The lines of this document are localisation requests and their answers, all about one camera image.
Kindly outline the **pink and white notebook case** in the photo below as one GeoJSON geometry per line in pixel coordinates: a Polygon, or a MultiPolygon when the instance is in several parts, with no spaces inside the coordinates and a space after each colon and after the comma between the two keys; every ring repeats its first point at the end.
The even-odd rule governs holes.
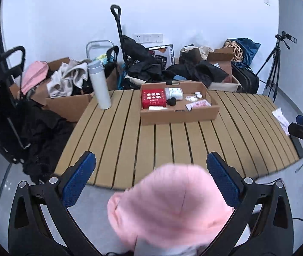
{"type": "Polygon", "coordinates": [[[211,104],[206,99],[197,100],[195,102],[186,104],[186,109],[188,111],[192,111],[193,109],[197,109],[197,108],[207,108],[207,107],[211,107],[211,104]]]}

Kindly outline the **white plastic lotion bottle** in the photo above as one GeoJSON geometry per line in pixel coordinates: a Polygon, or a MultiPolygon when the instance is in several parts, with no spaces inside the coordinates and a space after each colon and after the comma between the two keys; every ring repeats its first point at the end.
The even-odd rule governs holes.
{"type": "Polygon", "coordinates": [[[179,87],[168,87],[164,89],[166,100],[169,99],[176,99],[176,100],[183,100],[183,91],[179,87]]]}

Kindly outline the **white paper sheet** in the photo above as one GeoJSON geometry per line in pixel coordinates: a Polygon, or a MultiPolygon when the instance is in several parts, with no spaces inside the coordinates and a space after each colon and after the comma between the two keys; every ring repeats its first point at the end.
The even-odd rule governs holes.
{"type": "Polygon", "coordinates": [[[281,108],[277,108],[272,111],[272,115],[275,117],[275,119],[279,122],[281,128],[283,129],[284,133],[289,136],[288,127],[289,127],[289,121],[285,118],[285,116],[282,113],[281,108]]]}

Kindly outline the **pink knit hat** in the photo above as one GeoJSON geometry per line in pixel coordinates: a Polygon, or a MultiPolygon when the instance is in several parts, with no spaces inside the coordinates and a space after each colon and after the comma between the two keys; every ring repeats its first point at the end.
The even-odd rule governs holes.
{"type": "Polygon", "coordinates": [[[164,164],[107,203],[113,231],[132,255],[200,255],[234,208],[198,165],[164,164]]]}

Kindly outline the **black folded stroller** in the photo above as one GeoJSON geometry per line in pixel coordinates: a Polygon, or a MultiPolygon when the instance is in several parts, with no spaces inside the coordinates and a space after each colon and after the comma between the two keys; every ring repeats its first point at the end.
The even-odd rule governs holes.
{"type": "Polygon", "coordinates": [[[73,125],[59,114],[43,109],[19,90],[13,95],[12,75],[21,75],[24,63],[4,69],[13,53],[25,52],[22,46],[0,54],[0,147],[14,163],[22,163],[24,173],[36,184],[46,182],[54,173],[73,125]]]}

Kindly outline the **black backpack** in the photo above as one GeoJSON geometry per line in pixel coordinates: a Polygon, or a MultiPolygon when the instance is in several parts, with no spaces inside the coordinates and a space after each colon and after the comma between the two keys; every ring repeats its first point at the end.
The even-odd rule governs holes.
{"type": "Polygon", "coordinates": [[[240,93],[256,94],[259,88],[259,78],[249,66],[241,67],[235,62],[231,63],[232,75],[241,84],[240,93]]]}

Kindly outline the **blue fabric bag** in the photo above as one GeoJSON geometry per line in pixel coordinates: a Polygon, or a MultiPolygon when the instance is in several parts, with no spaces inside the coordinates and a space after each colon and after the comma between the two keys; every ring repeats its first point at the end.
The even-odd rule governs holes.
{"type": "Polygon", "coordinates": [[[235,64],[240,68],[249,67],[261,44],[255,43],[249,38],[229,39],[229,41],[237,43],[243,51],[243,59],[241,62],[235,64]]]}

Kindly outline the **woven wicker basket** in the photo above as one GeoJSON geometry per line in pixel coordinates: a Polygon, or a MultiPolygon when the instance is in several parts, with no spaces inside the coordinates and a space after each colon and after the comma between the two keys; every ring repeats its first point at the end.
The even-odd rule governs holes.
{"type": "Polygon", "coordinates": [[[241,48],[241,46],[236,42],[232,41],[231,39],[227,39],[223,45],[223,48],[231,48],[233,51],[233,59],[232,61],[236,63],[241,63],[244,58],[244,52],[241,48]]]}

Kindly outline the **red box with white text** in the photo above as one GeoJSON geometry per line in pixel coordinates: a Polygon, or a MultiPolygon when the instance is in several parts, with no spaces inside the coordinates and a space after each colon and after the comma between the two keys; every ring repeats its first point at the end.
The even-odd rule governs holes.
{"type": "Polygon", "coordinates": [[[165,107],[167,100],[164,89],[142,90],[141,104],[143,109],[148,109],[150,106],[165,107]]]}

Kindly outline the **white thermos bottle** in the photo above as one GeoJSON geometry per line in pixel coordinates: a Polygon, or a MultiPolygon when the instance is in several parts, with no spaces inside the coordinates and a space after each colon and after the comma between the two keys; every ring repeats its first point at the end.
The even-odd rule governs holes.
{"type": "Polygon", "coordinates": [[[88,64],[88,74],[94,90],[96,100],[102,110],[107,110],[112,106],[103,64],[99,60],[88,64]]]}

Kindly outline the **black jacket on box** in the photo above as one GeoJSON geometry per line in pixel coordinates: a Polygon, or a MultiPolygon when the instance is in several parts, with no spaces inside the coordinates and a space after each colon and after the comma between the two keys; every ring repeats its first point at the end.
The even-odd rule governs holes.
{"type": "Polygon", "coordinates": [[[204,60],[198,49],[181,52],[178,63],[165,71],[173,77],[179,75],[187,80],[200,81],[206,87],[212,83],[221,83],[229,76],[223,69],[204,60]]]}

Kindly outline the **pink cloth in box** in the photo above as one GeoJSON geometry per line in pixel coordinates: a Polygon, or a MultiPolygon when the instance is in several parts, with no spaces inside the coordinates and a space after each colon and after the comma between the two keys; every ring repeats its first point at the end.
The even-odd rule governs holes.
{"type": "Polygon", "coordinates": [[[21,92],[26,95],[29,90],[40,84],[47,77],[49,65],[45,61],[34,61],[24,71],[21,83],[21,92]]]}

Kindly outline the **brown cardboard box right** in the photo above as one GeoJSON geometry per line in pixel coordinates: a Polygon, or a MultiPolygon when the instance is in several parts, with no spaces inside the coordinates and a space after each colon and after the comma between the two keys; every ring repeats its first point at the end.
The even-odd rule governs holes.
{"type": "Polygon", "coordinates": [[[232,75],[232,66],[231,61],[234,57],[234,50],[232,47],[225,47],[221,49],[215,49],[214,51],[209,52],[207,61],[215,65],[215,67],[221,68],[228,74],[228,77],[220,83],[212,82],[208,87],[209,90],[214,91],[226,91],[231,93],[236,93],[241,90],[241,84],[239,81],[232,75]]]}

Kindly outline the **black clothes pile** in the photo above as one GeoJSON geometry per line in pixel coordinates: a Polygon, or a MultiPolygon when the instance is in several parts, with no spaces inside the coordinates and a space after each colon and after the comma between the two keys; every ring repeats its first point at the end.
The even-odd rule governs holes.
{"type": "Polygon", "coordinates": [[[125,72],[129,77],[140,79],[146,83],[171,82],[175,73],[162,67],[147,48],[136,43],[132,38],[123,35],[121,49],[129,57],[125,72]]]}

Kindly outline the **white wall socket strip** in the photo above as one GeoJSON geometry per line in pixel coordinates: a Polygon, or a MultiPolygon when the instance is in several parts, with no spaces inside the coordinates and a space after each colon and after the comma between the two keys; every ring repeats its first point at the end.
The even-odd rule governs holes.
{"type": "Polygon", "coordinates": [[[136,43],[163,43],[163,34],[161,33],[135,33],[136,43]]]}

